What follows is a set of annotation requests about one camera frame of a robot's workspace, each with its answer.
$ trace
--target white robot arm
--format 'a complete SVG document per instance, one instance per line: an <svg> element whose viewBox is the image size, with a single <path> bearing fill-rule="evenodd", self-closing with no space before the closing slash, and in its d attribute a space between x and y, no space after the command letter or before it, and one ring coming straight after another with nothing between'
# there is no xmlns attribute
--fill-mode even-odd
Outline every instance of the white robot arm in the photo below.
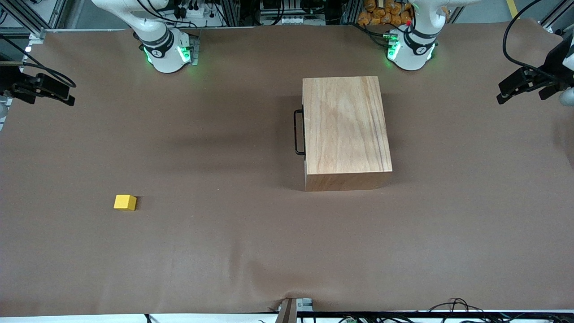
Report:
<svg viewBox="0 0 574 323"><path fill-rule="evenodd" d="M443 6L465 6L480 0L410 0L414 8L412 24L390 31L389 60L407 71L415 71L431 58L435 39L442 30L446 15Z"/></svg>
<svg viewBox="0 0 574 323"><path fill-rule="evenodd" d="M135 11L156 10L168 0L92 0L97 7L124 20L138 35L148 61L162 73L172 73L191 61L189 35L168 28L165 22L135 16Z"/></svg>

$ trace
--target metal bracket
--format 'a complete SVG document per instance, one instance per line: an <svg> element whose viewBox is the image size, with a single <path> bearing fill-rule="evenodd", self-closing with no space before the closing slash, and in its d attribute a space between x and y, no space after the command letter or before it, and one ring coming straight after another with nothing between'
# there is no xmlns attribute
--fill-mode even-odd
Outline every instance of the metal bracket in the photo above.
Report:
<svg viewBox="0 0 574 323"><path fill-rule="evenodd" d="M195 36L190 34L189 35L189 47L191 47L191 64L193 66L197 65L197 61L199 59L199 36L201 36L201 31L199 35Z"/></svg>
<svg viewBox="0 0 574 323"><path fill-rule="evenodd" d="M289 299L295 301L297 312L312 312L313 311L313 299L311 298L285 298L285 300L279 304L277 308L278 312L281 312L285 302Z"/></svg>

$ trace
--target green led light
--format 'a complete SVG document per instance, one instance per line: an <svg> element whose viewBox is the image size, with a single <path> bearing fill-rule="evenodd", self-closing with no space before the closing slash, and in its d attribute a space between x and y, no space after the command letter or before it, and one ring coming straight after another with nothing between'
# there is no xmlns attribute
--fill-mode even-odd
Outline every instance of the green led light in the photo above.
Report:
<svg viewBox="0 0 574 323"><path fill-rule="evenodd" d="M435 45L433 44L432 47L429 49L429 55L426 57L426 60L429 60L432 58L432 50L435 48Z"/></svg>
<svg viewBox="0 0 574 323"><path fill-rule="evenodd" d="M181 59L183 61L189 61L189 50L181 47L177 47L177 51L179 52Z"/></svg>
<svg viewBox="0 0 574 323"><path fill-rule="evenodd" d="M390 60L394 60L397 58L398 50L401 49L401 43L396 41L391 48L389 48L389 53L387 58Z"/></svg>
<svg viewBox="0 0 574 323"><path fill-rule="evenodd" d="M153 63L152 63L152 58L149 57L148 50L144 48L144 49L143 49L143 52L145 53L145 56L147 57L148 62L149 62L151 65L153 65Z"/></svg>

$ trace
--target table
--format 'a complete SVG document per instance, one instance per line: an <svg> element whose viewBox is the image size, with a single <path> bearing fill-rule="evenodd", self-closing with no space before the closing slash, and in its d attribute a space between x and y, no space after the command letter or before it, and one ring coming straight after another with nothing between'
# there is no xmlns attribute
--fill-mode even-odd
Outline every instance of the table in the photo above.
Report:
<svg viewBox="0 0 574 323"><path fill-rule="evenodd" d="M447 25L416 72L351 26L205 30L172 75L129 30L48 34L32 54L76 106L16 102L0 134L0 315L573 308L574 114L497 104L505 26ZM534 65L559 42L516 27L509 51ZM367 75L392 178L304 192L302 78Z"/></svg>

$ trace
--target black cable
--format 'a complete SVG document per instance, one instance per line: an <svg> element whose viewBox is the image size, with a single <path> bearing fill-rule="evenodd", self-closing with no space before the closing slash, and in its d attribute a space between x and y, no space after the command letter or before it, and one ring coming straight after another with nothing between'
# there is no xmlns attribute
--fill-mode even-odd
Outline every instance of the black cable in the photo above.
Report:
<svg viewBox="0 0 574 323"><path fill-rule="evenodd" d="M4 39L8 44L12 45L15 49L20 51L22 54L27 56L29 59L31 59L35 63L35 64L32 64L32 63L23 62L22 65L40 68L40 69L48 72L50 75L54 76L55 79L59 80L63 84L65 84L69 87L76 87L76 83L74 83L74 81L72 81L71 78L65 76L64 74L62 74L56 70L53 70L51 68L44 66L37 59L35 59L32 55L30 55L30 53L26 53L26 51L24 51L22 48L18 47L18 45L16 45L13 41L9 40L4 35L0 34L0 39Z"/></svg>
<svg viewBox="0 0 574 323"><path fill-rule="evenodd" d="M480 309L480 308L478 308L478 307L476 307L476 306L469 305L469 304L466 303L466 301L465 301L465 302L457 302L456 300L453 301L453 302L447 302L447 303L441 303L441 304L434 305L433 307L431 307L430 309L428 309L427 312L432 312L433 310L435 310L437 307L440 307L440 306L444 306L444 305L453 305L453 306L454 306L454 305L456 305L456 304L461 304L461 305L464 305L465 307L469 307L469 308L472 308L472 309L479 310L479 311L483 312L482 309Z"/></svg>
<svg viewBox="0 0 574 323"><path fill-rule="evenodd" d="M277 19L275 19L275 21L271 24L271 26L277 25L277 23L280 22L281 19L283 19L283 14L285 13L285 1L279 0L279 2L280 5L277 8Z"/></svg>
<svg viewBox="0 0 574 323"><path fill-rule="evenodd" d="M225 17L223 15L223 13L221 11L219 11L219 6L216 4L215 8L217 9L217 12L219 13L219 15L221 16L221 18L223 19L223 21L227 24L228 27L230 27L231 25L229 24L229 21L227 21L227 17Z"/></svg>
<svg viewBox="0 0 574 323"><path fill-rule="evenodd" d="M563 80L557 78L554 75L551 75L549 73L546 73L545 71L539 69L538 67L534 67L530 64L526 64L523 63L517 59L514 59L512 57L510 57L510 55L508 54L508 52L506 51L506 39L508 38L508 32L510 31L510 28L512 27L512 25L514 25L514 23L516 22L516 20L518 20L518 18L520 17L520 15L522 15L525 11L527 11L530 7L534 6L535 4L539 3L542 0L534 0L531 3L529 3L528 5L526 5L522 10L520 10L518 12L518 14L516 16L514 16L514 18L512 18L512 20L509 22L508 26L506 27L506 30L504 32L504 36L502 37L502 53L504 54L504 56L506 57L507 60L511 61L512 63L516 64L516 65L520 65L526 68L529 68L535 72L538 72L542 75L544 75L545 77L555 81L555 82L563 82Z"/></svg>
<svg viewBox="0 0 574 323"><path fill-rule="evenodd" d="M251 0L251 6L249 6L249 14L251 15L251 26L253 25L261 26L259 20L255 18L255 13L257 12L257 8L255 7L255 5L257 4L258 1L259 0Z"/></svg>
<svg viewBox="0 0 574 323"><path fill-rule="evenodd" d="M375 44L377 44L377 45L379 45L379 46L381 46L381 47L383 47L383 48L390 48L390 47L391 47L389 44L380 43L380 42L375 38L375 37L383 37L385 34L372 32L372 31L368 30L366 27L363 28L363 27L359 26L358 24L356 24L356 23L354 23L354 22L349 22L349 23L347 23L346 25L351 25L351 26L353 26L353 27L359 29L360 31L366 33L366 34L369 36L369 38L371 38L371 40L372 40ZM396 26L393 25L393 24L387 24L387 25L391 25L391 26L395 27L397 30L399 30L399 31L401 31L401 32L403 32L403 33L405 32L405 30L399 29L398 27L396 27Z"/></svg>
<svg viewBox="0 0 574 323"><path fill-rule="evenodd" d="M2 19L2 21L0 21L0 25L2 25L6 21L6 18L8 18L8 11L4 11L4 9L0 9L0 10L2 10L0 13L0 19Z"/></svg>
<svg viewBox="0 0 574 323"><path fill-rule="evenodd" d="M74 83L74 81L72 81L71 78L65 76L63 73L60 73L56 70L53 70L49 67L46 67L44 65L38 65L38 64L32 64L32 63L28 63L28 62L22 62L23 66L29 66L29 67L36 67L39 68L41 70L44 70L46 72L48 72L50 75L54 76L54 78L58 79L60 82L66 84L69 87L76 87L76 83Z"/></svg>
<svg viewBox="0 0 574 323"><path fill-rule="evenodd" d="M408 318L408 317L406 317L406 316L403 316L403 315L401 315L401 314L397 314L397 313L393 313L392 317L391 317L390 315L388 315L388 314L387 314L386 316L381 316L381 317L383 317L383 318L388 318L388 319L391 319L391 318L392 318L392 320L399 319L399 320L403 320L403 321L405 321L405 322L407 322L407 323L415 323L415 322L413 322L410 318Z"/></svg>
<svg viewBox="0 0 574 323"><path fill-rule="evenodd" d="M153 9L153 11L155 11L156 13L151 12L146 6L144 6L144 4L141 2L141 0L137 0L137 2L139 3L139 5L145 10L147 11L149 14L151 14L152 16L165 20L165 21L169 21L174 23L174 26L177 27L177 24L189 24L189 27L191 27L192 25L197 29L197 25L194 24L193 22L190 21L185 21L185 22L181 22L181 21L177 21L177 20L171 20L171 19L167 19L165 17L163 17L162 15L160 15L159 12L157 12L157 9L153 7L152 2L150 0L148 0L149 6Z"/></svg>
<svg viewBox="0 0 574 323"><path fill-rule="evenodd" d="M451 311L451 312L454 312L454 310L455 310L455 305L456 305L455 302L458 301L458 300L460 300L460 301L464 304L464 307L466 308L466 311L468 312L468 311L469 311L469 305L468 305L468 303L467 303L465 300L463 300L462 298L460 298L460 297L457 297L457 298L455 298L455 299L452 300L452 311Z"/></svg>

